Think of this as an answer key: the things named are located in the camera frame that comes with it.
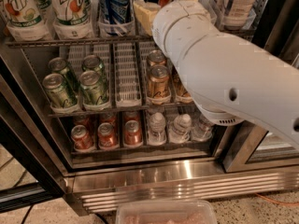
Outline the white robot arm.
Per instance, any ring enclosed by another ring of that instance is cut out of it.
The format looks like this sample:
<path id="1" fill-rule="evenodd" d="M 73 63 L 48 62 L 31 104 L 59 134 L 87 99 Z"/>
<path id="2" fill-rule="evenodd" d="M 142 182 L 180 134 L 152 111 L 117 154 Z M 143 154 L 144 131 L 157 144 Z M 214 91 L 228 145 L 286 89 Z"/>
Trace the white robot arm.
<path id="1" fill-rule="evenodd" d="M 208 119 L 238 117 L 299 145 L 298 69 L 219 31 L 197 1 L 137 0 L 134 11 Z"/>

